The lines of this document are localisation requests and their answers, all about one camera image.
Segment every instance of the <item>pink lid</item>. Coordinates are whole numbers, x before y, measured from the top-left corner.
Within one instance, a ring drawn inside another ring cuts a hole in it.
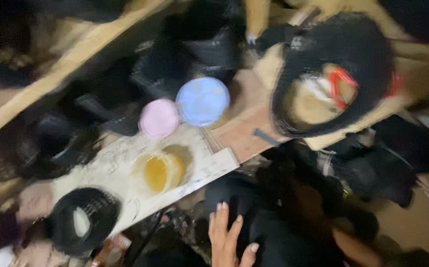
[[[175,103],[168,99],[158,99],[144,107],[139,126],[148,136],[159,139],[173,133],[179,121]]]

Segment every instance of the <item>orange liquid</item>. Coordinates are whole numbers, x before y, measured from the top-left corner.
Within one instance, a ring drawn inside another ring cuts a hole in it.
[[[144,168],[144,178],[153,191],[162,191],[167,183],[167,171],[165,163],[157,157],[152,157],[147,161]]]

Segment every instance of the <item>wooden plank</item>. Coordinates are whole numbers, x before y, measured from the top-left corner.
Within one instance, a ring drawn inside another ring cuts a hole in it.
[[[142,152],[150,150],[174,152],[186,169],[180,185],[147,199],[140,192],[139,177],[134,176],[132,163]],[[53,180],[51,188],[55,203],[81,187],[102,188],[117,197],[122,208],[112,230],[115,234],[237,167],[239,164],[229,148],[213,155],[199,128],[181,124],[161,140],[151,139],[144,133],[121,137],[101,150],[88,165],[76,166],[68,175]]]
[[[230,147],[239,163],[271,147],[271,144],[253,136],[256,128],[280,142],[288,140],[272,129],[270,91],[253,70],[240,70],[229,89],[234,94],[230,107],[231,119],[221,127],[210,130],[210,134],[224,147]]]
[[[36,100],[57,88],[68,75],[129,27],[166,8],[171,2],[172,0],[134,0],[128,3],[121,18],[92,28],[58,60],[50,73],[26,88],[15,91],[16,94],[0,106],[0,129]]]

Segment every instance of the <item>blue container lid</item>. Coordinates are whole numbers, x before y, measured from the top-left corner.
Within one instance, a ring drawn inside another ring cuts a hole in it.
[[[221,118],[229,106],[229,91],[218,79],[194,79],[182,86],[176,95],[176,102],[185,122],[204,127]]]

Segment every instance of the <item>plastic container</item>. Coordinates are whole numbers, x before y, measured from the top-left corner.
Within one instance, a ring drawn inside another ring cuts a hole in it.
[[[172,134],[180,117],[173,101],[158,99],[148,103],[142,110],[139,128],[153,139],[161,139]]]
[[[185,173],[182,160],[164,151],[146,151],[132,163],[131,176],[139,183],[136,191],[150,198],[177,187]]]
[[[229,102],[228,88],[211,77],[187,82],[176,96],[181,118],[197,127],[221,126],[220,122],[227,120]]]

